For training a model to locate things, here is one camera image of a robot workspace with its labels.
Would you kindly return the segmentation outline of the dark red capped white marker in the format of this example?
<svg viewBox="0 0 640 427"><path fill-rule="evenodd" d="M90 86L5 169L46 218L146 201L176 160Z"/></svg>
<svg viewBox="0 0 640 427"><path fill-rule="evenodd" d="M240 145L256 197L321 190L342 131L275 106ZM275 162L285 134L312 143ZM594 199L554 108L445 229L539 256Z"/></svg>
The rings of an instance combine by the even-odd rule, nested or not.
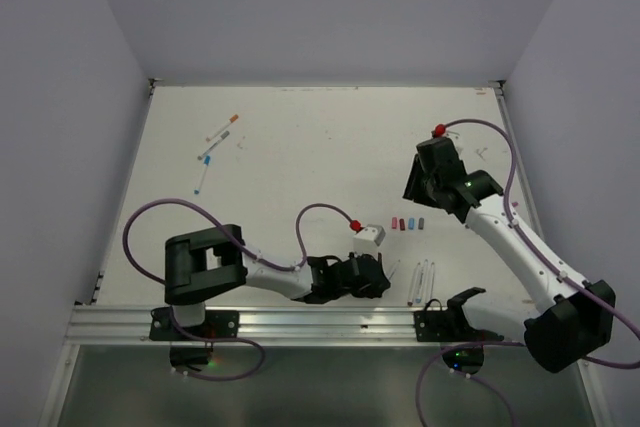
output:
<svg viewBox="0 0 640 427"><path fill-rule="evenodd" d="M422 272L422 264L418 262L413 270L411 282L409 284L408 296L406 301L409 307L411 307L415 302L416 289L417 289L417 284L418 284L418 280L420 278L421 272Z"/></svg>

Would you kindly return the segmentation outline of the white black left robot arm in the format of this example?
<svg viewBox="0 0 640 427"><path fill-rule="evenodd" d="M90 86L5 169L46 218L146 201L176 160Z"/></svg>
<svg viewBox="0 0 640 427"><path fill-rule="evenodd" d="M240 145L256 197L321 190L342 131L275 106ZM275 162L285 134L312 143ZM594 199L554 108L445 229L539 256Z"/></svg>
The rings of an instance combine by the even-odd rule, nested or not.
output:
<svg viewBox="0 0 640 427"><path fill-rule="evenodd" d="M220 228L175 236L165 242L164 301L172 326L185 339L208 326L205 302L239 287L275 292L294 302L323 305L345 296L380 298L391 286L380 253L385 230L367 225L355 233L344 260L310 257L301 267L281 271L242 250L241 228L231 224L230 240Z"/></svg>

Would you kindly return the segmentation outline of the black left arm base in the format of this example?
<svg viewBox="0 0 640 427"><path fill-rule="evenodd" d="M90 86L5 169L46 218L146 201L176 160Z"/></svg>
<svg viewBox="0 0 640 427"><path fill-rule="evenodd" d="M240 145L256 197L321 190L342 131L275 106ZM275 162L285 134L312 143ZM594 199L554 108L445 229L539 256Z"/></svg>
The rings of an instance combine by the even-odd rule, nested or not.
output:
<svg viewBox="0 0 640 427"><path fill-rule="evenodd" d="M182 372L210 374L219 366L215 344L235 341L240 313L236 310L207 310L197 306L159 307L151 311L148 338L167 342L169 362Z"/></svg>

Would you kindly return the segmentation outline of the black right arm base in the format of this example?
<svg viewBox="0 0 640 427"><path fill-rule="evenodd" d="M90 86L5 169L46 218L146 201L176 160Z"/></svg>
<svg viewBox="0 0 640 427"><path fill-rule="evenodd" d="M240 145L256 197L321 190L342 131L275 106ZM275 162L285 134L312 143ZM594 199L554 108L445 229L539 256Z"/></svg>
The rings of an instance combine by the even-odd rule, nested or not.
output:
<svg viewBox="0 0 640 427"><path fill-rule="evenodd" d="M466 302L472 297L484 294L481 287L466 289L442 305L438 299L429 300L426 305L413 313L414 330L418 342L464 343L480 341L503 341L505 337L488 329L477 328L469 322L464 311ZM445 364L456 372L474 375L484 364L484 347L457 348L442 354Z"/></svg>

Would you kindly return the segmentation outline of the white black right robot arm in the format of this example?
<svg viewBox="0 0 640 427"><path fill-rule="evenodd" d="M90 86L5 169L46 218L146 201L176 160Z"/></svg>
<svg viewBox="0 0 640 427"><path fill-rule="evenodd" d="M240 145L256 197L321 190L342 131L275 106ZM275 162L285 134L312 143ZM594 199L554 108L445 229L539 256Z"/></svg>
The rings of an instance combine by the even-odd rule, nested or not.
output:
<svg viewBox="0 0 640 427"><path fill-rule="evenodd" d="M416 146L403 197L455 216L480 236L522 283L539 312L524 321L524 343L545 370L557 373L611 339L616 294L589 282L504 204L503 188L483 170L467 172L451 139Z"/></svg>

